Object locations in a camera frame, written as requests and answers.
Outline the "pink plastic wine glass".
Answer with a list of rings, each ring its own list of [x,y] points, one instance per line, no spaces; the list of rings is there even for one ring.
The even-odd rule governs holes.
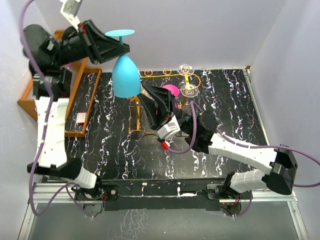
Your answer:
[[[174,99],[174,107],[178,108],[176,97],[179,95],[179,89],[173,84],[165,84],[162,86],[163,89],[167,89],[171,92],[171,97]]]

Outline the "clear flute glass front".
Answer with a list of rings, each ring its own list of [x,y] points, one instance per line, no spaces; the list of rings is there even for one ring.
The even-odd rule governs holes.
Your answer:
[[[199,89],[196,85],[192,83],[183,84],[179,88],[179,95],[177,97],[179,108],[188,115],[192,115],[190,102],[194,100],[198,93]]]

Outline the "clear flute glass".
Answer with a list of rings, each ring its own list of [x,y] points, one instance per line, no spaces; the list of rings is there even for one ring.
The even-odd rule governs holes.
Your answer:
[[[184,77],[185,83],[189,84],[189,77],[194,74],[195,69],[191,64],[182,63],[181,65],[179,65],[177,72]]]
[[[179,95],[177,97],[179,108],[188,115],[192,115],[190,102],[194,100],[198,93],[199,89],[196,85],[192,83],[183,84],[179,88]]]

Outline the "blue plastic wine glass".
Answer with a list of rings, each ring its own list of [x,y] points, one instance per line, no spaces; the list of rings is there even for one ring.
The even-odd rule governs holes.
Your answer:
[[[126,54],[119,56],[114,64],[112,85],[113,94],[118,98],[133,98],[142,91],[140,72]]]

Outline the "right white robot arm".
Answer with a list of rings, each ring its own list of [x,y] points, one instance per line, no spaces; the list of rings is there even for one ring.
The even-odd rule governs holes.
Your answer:
[[[288,196],[292,193],[298,163],[286,145],[260,146],[231,138],[218,129],[210,110],[190,101],[191,114],[176,107],[173,94],[163,87],[142,84],[137,96],[164,150],[184,154],[189,150],[236,160],[253,167],[246,172],[230,172],[222,185],[208,193],[221,198],[237,198],[242,193],[269,189]]]

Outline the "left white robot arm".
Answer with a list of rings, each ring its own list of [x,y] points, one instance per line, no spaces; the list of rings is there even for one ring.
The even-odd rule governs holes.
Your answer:
[[[97,176],[84,168],[80,158],[68,157],[65,149],[66,113],[73,73],[67,64],[89,58],[94,64],[108,62],[130,52],[126,43],[106,36],[91,20],[68,27],[56,40],[42,26],[30,24],[23,29],[27,45],[42,75],[34,66],[33,94],[37,113],[37,154],[27,165],[29,174],[58,177],[86,189],[93,200],[103,195]]]

